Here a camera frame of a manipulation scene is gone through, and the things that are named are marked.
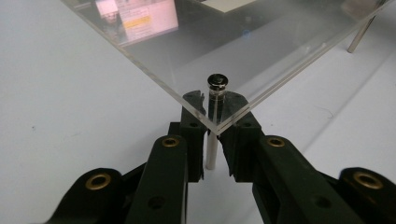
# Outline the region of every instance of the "white table surface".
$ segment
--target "white table surface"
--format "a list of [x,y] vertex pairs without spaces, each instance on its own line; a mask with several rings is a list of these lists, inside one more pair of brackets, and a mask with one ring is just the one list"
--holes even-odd
[[[320,171],[396,182],[396,4],[253,109]],[[181,106],[60,1],[0,3],[0,223],[45,222],[74,181],[148,158]],[[188,223],[261,223],[250,184],[218,168],[190,184]]]

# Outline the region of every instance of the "brass insert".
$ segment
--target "brass insert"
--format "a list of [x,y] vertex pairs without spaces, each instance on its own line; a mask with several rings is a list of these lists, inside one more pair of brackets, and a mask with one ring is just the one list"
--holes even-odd
[[270,137],[267,139],[267,144],[271,147],[283,147],[285,146],[285,142],[278,137]]
[[356,172],[353,175],[353,178],[358,183],[369,189],[382,189],[384,187],[384,185],[378,178],[368,173]]
[[87,182],[85,188],[90,190],[98,190],[106,187],[111,181],[111,176],[106,173],[92,175]]
[[177,146],[179,143],[177,138],[173,138],[173,137],[168,137],[163,139],[163,146],[164,147],[175,147]]

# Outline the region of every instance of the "screw head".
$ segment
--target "screw head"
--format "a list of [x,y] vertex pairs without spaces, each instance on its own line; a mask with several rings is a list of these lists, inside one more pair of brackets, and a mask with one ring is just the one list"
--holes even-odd
[[213,74],[207,79],[210,90],[223,91],[228,84],[228,78],[222,74]]

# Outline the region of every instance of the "clear acrylic sheet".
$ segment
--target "clear acrylic sheet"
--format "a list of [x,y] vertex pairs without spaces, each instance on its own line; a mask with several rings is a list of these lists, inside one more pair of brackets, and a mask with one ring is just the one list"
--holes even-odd
[[[386,5],[376,0],[64,0],[220,134]],[[248,104],[211,120],[183,95],[223,74]]]

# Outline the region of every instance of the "metal pin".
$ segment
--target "metal pin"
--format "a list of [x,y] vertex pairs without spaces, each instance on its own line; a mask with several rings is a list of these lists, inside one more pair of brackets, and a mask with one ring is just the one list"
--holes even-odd
[[[385,4],[385,0],[380,0],[379,2],[377,2],[376,6],[374,9],[377,9],[379,7],[381,7],[382,5]],[[353,53],[353,51],[355,51],[356,47],[359,45],[359,43],[361,42],[361,39],[363,38],[364,34],[366,33],[367,29],[369,28],[369,26],[371,25],[371,23],[373,22],[375,16],[372,17],[369,21],[367,21],[358,31],[358,33],[355,35],[355,38],[353,39],[352,43],[350,44],[349,48],[347,49],[347,51],[349,53]]]
[[[221,122],[221,113],[224,104],[225,87],[228,78],[222,74],[211,75],[207,79],[209,86],[209,119],[216,124]],[[218,153],[218,137],[209,132],[206,144],[206,169],[213,170],[216,167],[216,155]]]

